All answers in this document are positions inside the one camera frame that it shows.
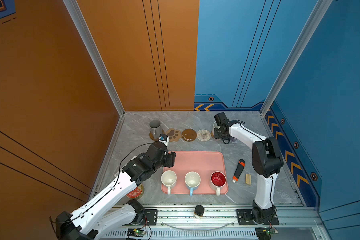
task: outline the red mug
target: red mug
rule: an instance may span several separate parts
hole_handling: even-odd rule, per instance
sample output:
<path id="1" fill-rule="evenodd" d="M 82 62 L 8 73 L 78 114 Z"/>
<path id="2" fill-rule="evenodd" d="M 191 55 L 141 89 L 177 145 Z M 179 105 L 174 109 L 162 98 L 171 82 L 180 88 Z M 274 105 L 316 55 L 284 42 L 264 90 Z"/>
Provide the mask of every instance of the red mug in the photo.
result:
<path id="1" fill-rule="evenodd" d="M 212 173 L 209 181 L 209 185 L 211 189 L 215 190 L 216 195 L 220 195 L 221 188 L 226 184 L 227 180 L 225 175 L 222 172 L 214 172 Z"/>

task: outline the brown round coaster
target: brown round coaster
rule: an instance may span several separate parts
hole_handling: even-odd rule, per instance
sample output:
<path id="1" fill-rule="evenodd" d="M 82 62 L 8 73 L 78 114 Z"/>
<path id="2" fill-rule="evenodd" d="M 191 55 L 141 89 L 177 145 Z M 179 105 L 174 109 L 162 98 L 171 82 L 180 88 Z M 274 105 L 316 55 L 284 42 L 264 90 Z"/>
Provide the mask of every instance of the brown round coaster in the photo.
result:
<path id="1" fill-rule="evenodd" d="M 149 132 L 149 137 L 153 140 L 153 141 L 157 141 L 158 138 L 154 139 L 154 136 L 152 135 L 151 132 Z"/>
<path id="2" fill-rule="evenodd" d="M 197 133 L 195 130 L 187 128 L 181 133 L 181 137 L 184 139 L 184 141 L 192 142 L 196 139 Z"/>

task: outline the yellow chevron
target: yellow chevron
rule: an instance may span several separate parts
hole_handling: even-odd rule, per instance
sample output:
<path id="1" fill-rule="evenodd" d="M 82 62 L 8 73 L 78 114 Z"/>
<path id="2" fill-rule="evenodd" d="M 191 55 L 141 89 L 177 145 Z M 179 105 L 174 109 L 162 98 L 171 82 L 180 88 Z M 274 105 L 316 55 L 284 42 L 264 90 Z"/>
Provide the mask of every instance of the yellow chevron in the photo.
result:
<path id="1" fill-rule="evenodd" d="M 297 165 L 297 164 L 294 163 L 294 162 L 291 162 L 291 173 L 292 173 L 292 175 L 293 175 L 293 167 L 297 167 L 298 169 L 301 170 L 301 167 L 300 167 L 299 165 Z"/>
<path id="2" fill-rule="evenodd" d="M 269 115 L 269 116 L 268 116 L 268 125 L 269 125 L 269 119 L 270 119 L 270 118 L 275 118 L 275 117 L 272 116 L 272 115 Z"/>
<path id="3" fill-rule="evenodd" d="M 273 127 L 278 127 L 278 124 L 277 123 L 272 123 L 271 126 L 272 126 L 271 127 L 271 132 L 273 132 Z"/>
<path id="4" fill-rule="evenodd" d="M 295 157 L 295 155 L 292 152 L 285 151 L 285 161 L 288 162 L 288 155 Z"/>
<path id="5" fill-rule="evenodd" d="M 298 187 L 300 188 L 300 180 L 303 180 L 304 182 L 306 182 L 307 184 L 309 184 L 308 180 L 303 178 L 302 176 L 298 175 Z"/>
<path id="6" fill-rule="evenodd" d="M 204 108 L 205 111 L 209 111 L 208 108 L 210 108 L 211 106 L 213 106 L 213 104 L 209 105 L 208 107 Z"/>
<path id="7" fill-rule="evenodd" d="M 200 110 L 199 110 L 199 107 L 201 107 L 201 106 L 203 106 L 203 105 L 204 105 L 204 104 L 200 104 L 199 106 L 197 106 L 197 107 L 195 108 L 195 110 L 196 110 L 196 111 L 200 111 Z"/>
<path id="8" fill-rule="evenodd" d="M 276 135 L 275 135 L 275 138 L 276 138 L 276 139 L 277 139 L 277 136 L 278 136 L 278 135 L 284 136 L 284 134 L 283 134 L 282 132 L 276 131 Z"/>

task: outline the gray marble tabletop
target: gray marble tabletop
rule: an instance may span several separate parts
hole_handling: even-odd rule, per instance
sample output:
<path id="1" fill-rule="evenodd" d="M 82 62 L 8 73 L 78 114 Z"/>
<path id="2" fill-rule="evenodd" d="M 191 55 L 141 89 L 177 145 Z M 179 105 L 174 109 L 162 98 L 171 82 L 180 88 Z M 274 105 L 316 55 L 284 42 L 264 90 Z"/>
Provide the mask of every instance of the gray marble tabletop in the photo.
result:
<path id="1" fill-rule="evenodd" d="M 106 173 L 101 183 L 101 189 L 113 180 L 117 173 L 120 161 L 136 146 L 152 142 L 149 138 L 149 122 L 158 119 L 162 123 L 164 131 L 169 128 L 184 130 L 192 128 L 195 131 L 200 129 L 212 130 L 212 124 L 215 121 L 213 116 L 218 112 L 215 111 L 171 111 L 171 112 L 126 112 L 125 120 L 121 129 L 120 136 L 117 140 L 111 160 L 107 166 Z M 226 116 L 229 119 L 237 119 L 245 122 L 245 127 L 264 136 L 269 136 L 266 126 L 259 112 L 255 111 L 227 111 Z M 134 155 L 145 152 L 147 146 L 136 149 L 127 159 Z M 207 194 L 194 194 L 190 197 L 187 194 L 165 194 L 161 190 L 160 177 L 162 170 L 158 170 L 152 177 L 146 180 L 144 193 L 139 202 L 145 205 L 151 204 L 252 204 L 256 194 L 257 174 L 251 163 L 252 151 L 242 142 L 224 144 L 221 140 L 211 138 L 208 141 L 198 139 L 192 142 L 186 142 L 183 139 L 175 142 L 169 142 L 170 151 L 218 151 L 224 156 L 225 170 L 229 191 L 227 194 L 216 196 Z M 231 181 L 233 173 L 236 170 L 239 159 L 244 159 L 246 165 L 238 182 L 235 184 Z M 251 175 L 252 184 L 245 184 L 245 174 Z M 120 204 L 127 202 L 127 197 L 120 200 Z M 274 193 L 275 204 L 301 204 L 296 190 L 291 185 L 284 167 L 275 183 Z"/>

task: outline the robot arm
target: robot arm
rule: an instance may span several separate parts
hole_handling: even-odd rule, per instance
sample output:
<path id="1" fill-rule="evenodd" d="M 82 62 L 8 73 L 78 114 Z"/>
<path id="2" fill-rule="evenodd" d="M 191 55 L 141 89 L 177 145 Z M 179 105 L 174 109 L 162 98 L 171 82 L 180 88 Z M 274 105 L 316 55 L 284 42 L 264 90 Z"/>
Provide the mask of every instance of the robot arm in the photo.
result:
<path id="1" fill-rule="evenodd" d="M 257 173 L 257 191 L 253 201 L 253 218 L 257 223 L 268 222 L 275 214 L 273 204 L 274 182 L 284 162 L 277 140 L 252 132 L 237 120 L 229 120 L 225 113 L 215 115 L 221 139 L 235 137 L 252 150 L 252 166 Z"/>
<path id="2" fill-rule="evenodd" d="M 123 196 L 134 190 L 162 166 L 173 167 L 176 153 L 168 153 L 169 138 L 162 134 L 147 152 L 130 160 L 106 188 L 71 214 L 62 212 L 56 218 L 56 236 L 60 240 L 100 239 L 111 229 L 131 222 L 139 223 L 144 207 L 130 200 L 121 209 L 104 215 Z"/>

